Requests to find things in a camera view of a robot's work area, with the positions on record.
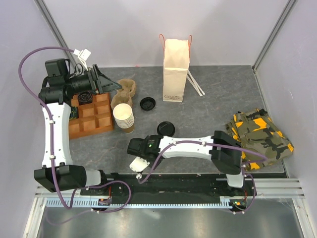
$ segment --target floor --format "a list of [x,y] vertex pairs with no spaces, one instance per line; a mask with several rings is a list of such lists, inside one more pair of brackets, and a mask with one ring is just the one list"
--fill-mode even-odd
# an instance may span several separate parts
[[[190,72],[206,95],[200,97],[187,82],[182,103],[162,101],[162,67],[101,70],[114,81],[131,78],[136,82],[137,91],[132,98],[135,130],[125,134],[116,126],[114,131],[70,140],[74,164],[85,166],[86,169],[102,169],[106,173],[132,173],[129,164],[134,156],[126,153],[130,139],[156,134],[157,126],[162,121],[170,121],[175,125],[174,137],[203,137],[213,135],[215,130],[224,130],[224,124],[235,112],[263,107],[251,66],[191,66]],[[140,108],[139,103],[144,97],[156,100],[156,107],[152,111],[146,112]],[[197,158],[165,160],[155,172],[219,173],[212,162]],[[283,172],[281,162],[256,171]]]
[[[87,208],[72,210],[46,208],[45,216],[51,222],[62,222],[84,209]],[[280,201],[258,199],[244,215],[233,215],[221,209],[130,208],[109,214],[88,213],[62,226],[51,226],[42,219],[38,238],[60,237],[303,238],[304,236],[291,199]]]

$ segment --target folded camouflage cloth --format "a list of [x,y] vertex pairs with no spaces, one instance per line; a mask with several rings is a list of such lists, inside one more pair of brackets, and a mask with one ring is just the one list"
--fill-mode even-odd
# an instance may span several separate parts
[[[259,152],[268,160],[260,163],[250,163],[245,168],[257,170],[272,165],[292,154],[294,147],[278,129],[264,109],[233,115],[226,125],[227,133],[241,142],[242,148]],[[262,160],[261,157],[242,152],[242,162]]]

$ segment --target black lid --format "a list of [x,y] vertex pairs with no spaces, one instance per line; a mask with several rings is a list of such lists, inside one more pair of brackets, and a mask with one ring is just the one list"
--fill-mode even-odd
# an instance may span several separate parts
[[169,121],[163,121],[158,125],[158,134],[173,136],[175,134],[175,127]]
[[154,98],[144,98],[140,101],[140,106],[145,111],[150,111],[155,107],[155,100]]

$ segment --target orange bag handle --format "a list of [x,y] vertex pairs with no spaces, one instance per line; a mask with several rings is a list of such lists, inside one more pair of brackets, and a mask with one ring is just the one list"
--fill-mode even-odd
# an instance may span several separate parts
[[163,48],[163,55],[165,55],[165,37],[163,34],[159,34],[158,35],[159,41],[162,44],[162,48]]
[[193,41],[193,36],[189,35],[188,37],[189,59],[190,59],[190,46],[192,45],[192,41]]

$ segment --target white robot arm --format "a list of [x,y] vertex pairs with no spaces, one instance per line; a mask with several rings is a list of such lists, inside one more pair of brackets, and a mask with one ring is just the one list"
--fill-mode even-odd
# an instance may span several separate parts
[[58,187],[61,191],[99,185],[102,171],[87,171],[83,166],[73,165],[69,150],[68,121],[71,99],[75,94],[90,91],[101,94],[120,89],[121,86],[103,73],[97,65],[83,74],[70,75],[66,59],[45,62],[48,76],[44,79],[39,98],[47,105],[53,121],[43,108],[45,119],[45,152],[42,168],[34,171],[34,179],[51,192],[55,192],[51,162],[51,123],[53,123],[54,164]]
[[215,131],[214,136],[202,138],[172,138],[168,136],[151,135],[145,139],[135,138],[129,143],[128,154],[137,158],[130,164],[130,168],[141,173],[147,166],[152,167],[159,153],[168,145],[179,141],[194,141],[196,143],[180,143],[171,146],[161,155],[163,158],[192,157],[213,161],[220,172],[225,173],[230,187],[241,188],[244,178],[241,171],[241,151],[221,147],[204,146],[204,144],[220,144],[241,147],[240,143],[223,131]]

